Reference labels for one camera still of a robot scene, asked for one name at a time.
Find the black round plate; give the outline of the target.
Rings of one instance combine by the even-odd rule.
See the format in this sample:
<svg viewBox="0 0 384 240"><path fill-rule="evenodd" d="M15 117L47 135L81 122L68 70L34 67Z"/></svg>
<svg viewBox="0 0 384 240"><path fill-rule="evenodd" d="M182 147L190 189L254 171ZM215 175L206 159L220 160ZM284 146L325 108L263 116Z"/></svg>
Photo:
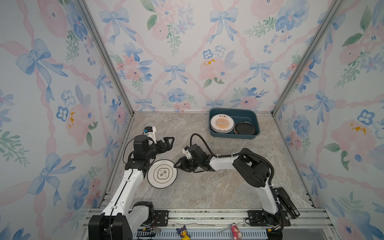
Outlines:
<svg viewBox="0 0 384 240"><path fill-rule="evenodd" d="M255 135L257 128L254 124L244 121L239 122L234 126L234 132L237 135Z"/></svg>

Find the orange sunburst plate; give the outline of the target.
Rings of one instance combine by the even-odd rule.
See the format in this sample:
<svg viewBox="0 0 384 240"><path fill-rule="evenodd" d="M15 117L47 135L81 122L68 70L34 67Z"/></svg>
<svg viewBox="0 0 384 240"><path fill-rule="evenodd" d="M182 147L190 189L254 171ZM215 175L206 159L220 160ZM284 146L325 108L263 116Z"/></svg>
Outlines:
<svg viewBox="0 0 384 240"><path fill-rule="evenodd" d="M216 133L227 134L234 129L235 121L228 115L217 114L211 118L210 126Z"/></svg>

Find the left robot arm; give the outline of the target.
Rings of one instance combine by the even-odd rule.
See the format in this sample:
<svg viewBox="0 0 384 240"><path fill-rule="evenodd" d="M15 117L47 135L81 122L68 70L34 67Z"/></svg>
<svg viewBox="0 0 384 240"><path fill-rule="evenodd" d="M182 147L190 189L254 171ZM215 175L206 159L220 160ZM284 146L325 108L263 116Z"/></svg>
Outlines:
<svg viewBox="0 0 384 240"><path fill-rule="evenodd" d="M142 225L152 226L155 221L154 205L138 202L131 210L134 196L157 155L173 148L175 138L164 137L155 141L147 135L133 138L133 151L128 155L122 181L114 196L100 215L88 223L90 240L132 240Z"/></svg>

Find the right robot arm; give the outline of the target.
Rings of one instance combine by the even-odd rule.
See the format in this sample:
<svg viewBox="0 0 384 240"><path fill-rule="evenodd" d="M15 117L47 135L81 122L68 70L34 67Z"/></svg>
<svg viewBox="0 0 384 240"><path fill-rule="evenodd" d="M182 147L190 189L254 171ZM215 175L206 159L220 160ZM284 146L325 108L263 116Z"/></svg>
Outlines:
<svg viewBox="0 0 384 240"><path fill-rule="evenodd" d="M174 164L176 169L188 173L198 173L197 169L202 172L236 170L245 182L256 188L262 210L256 217L248 217L249 225L284 226L284 213L272 186L275 170L267 159L246 148L231 155L208 155L196 144L185 147L183 153L185 156Z"/></svg>

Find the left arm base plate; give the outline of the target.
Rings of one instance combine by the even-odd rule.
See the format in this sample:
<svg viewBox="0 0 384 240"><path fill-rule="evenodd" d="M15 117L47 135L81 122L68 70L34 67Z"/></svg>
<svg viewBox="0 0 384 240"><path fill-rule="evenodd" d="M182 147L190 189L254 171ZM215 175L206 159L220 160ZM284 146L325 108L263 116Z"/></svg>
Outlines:
<svg viewBox="0 0 384 240"><path fill-rule="evenodd" d="M167 227L169 222L168 210L154 210L150 212L150 224L154 227Z"/></svg>

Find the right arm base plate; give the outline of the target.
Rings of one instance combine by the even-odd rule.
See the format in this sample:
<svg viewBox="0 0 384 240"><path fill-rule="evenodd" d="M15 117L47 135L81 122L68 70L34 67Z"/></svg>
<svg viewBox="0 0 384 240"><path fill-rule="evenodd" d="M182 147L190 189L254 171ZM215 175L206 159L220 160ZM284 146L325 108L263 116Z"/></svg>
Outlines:
<svg viewBox="0 0 384 240"><path fill-rule="evenodd" d="M275 215L264 210L248 210L246 223L252 227L278 227L281 224L281 214Z"/></svg>

